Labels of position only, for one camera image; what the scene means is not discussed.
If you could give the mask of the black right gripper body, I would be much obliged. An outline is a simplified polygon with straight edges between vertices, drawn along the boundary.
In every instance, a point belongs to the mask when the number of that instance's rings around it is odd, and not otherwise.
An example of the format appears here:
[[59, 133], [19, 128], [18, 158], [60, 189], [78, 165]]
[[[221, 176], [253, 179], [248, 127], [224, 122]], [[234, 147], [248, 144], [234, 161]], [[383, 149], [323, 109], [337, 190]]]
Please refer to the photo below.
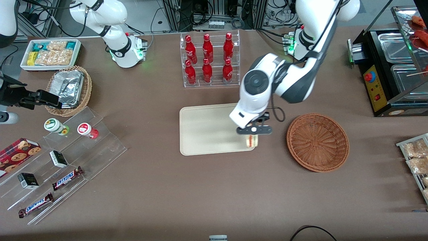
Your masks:
[[20, 101], [27, 96], [26, 83], [7, 75], [1, 76], [0, 105], [25, 107]]

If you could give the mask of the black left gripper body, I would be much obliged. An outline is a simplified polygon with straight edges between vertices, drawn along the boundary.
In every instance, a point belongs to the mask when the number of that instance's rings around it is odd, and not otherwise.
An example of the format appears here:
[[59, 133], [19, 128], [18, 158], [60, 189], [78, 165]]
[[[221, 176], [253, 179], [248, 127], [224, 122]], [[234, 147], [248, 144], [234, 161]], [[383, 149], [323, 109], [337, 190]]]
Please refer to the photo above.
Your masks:
[[265, 112], [261, 116], [259, 116], [257, 119], [253, 120], [251, 122], [251, 125], [249, 126], [249, 131], [251, 135], [259, 135], [259, 126], [267, 126], [265, 123], [270, 119], [270, 113]]

